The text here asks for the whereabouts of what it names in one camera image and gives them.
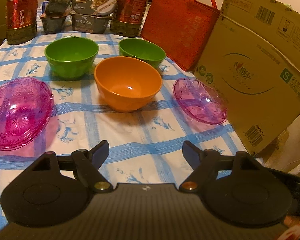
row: red bottle label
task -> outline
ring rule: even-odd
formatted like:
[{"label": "red bottle label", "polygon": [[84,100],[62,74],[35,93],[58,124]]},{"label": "red bottle label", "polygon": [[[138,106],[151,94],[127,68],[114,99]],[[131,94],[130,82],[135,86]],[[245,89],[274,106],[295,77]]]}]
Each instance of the red bottle label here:
[{"label": "red bottle label", "polygon": [[147,0],[118,0],[114,19],[125,23],[141,24]]},{"label": "red bottle label", "polygon": [[36,22],[38,0],[7,1],[6,24],[8,29],[29,26]]}]

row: table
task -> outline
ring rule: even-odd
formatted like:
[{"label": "table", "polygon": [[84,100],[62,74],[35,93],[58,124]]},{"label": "table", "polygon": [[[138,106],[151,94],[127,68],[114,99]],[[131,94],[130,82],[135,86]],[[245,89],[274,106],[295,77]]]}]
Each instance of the table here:
[{"label": "table", "polygon": [[[212,148],[223,155],[245,150],[232,126],[207,125],[189,118],[175,101],[174,82],[181,77],[193,77],[172,60],[166,58],[160,66],[163,86],[154,100],[133,113],[117,113],[99,98],[93,79],[93,69],[79,81],[60,80],[44,56],[52,41],[70,37],[87,37],[99,47],[94,65],[119,54],[118,42],[123,37],[87,34],[71,31],[71,22],[63,33],[43,35],[38,19],[38,36],[18,46],[0,46],[0,85],[18,77],[35,77],[47,82],[54,94],[52,117],[32,143],[14,151],[0,151],[0,194],[29,164],[45,151],[68,155],[74,150],[91,149],[101,140],[110,144],[110,154],[100,168],[114,187],[118,182],[160,183],[177,186],[192,172],[182,157],[182,144],[189,140],[198,147]],[[219,176],[229,174],[221,172]],[[0,229],[7,223],[0,207]]]}]

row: barcode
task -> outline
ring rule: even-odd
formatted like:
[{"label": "barcode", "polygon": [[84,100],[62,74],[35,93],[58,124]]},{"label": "barcode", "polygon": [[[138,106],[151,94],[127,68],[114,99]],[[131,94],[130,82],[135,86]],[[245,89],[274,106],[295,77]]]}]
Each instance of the barcode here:
[{"label": "barcode", "polygon": [[264,8],[262,6],[259,7],[258,13],[256,15],[256,18],[258,20],[262,21],[263,23],[271,25],[273,17],[274,17],[273,11],[270,11],[269,9]]},{"label": "barcode", "polygon": [[249,140],[252,147],[256,147],[260,142],[263,141],[262,135],[254,125],[252,125],[251,128],[245,132],[245,136]]}]

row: metal screw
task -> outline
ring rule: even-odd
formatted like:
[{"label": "metal screw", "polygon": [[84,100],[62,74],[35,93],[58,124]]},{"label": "metal screw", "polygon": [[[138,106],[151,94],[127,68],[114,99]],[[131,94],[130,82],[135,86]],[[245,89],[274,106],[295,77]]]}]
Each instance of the metal screw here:
[{"label": "metal screw", "polygon": [[198,184],[193,181],[186,181],[181,184],[181,187],[186,190],[195,190],[198,187]]},{"label": "metal screw", "polygon": [[94,185],[94,187],[99,190],[106,190],[110,188],[110,183],[105,181],[99,181]]}]

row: black mount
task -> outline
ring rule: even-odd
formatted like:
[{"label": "black mount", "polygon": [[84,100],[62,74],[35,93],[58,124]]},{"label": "black mount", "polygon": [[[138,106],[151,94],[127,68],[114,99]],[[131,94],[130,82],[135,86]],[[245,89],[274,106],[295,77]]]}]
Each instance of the black mount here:
[{"label": "black mount", "polygon": [[[193,168],[179,191],[196,194],[216,217],[245,228],[282,222],[287,214],[300,215],[300,178],[263,167],[246,152],[221,156],[183,143],[183,156]],[[107,141],[70,156],[46,152],[2,192],[1,206],[9,222],[26,227],[64,223],[83,212],[95,194],[112,193],[113,186],[98,172],[109,155]],[[73,171],[76,180],[63,176]],[[216,179],[218,171],[231,170]]]}]

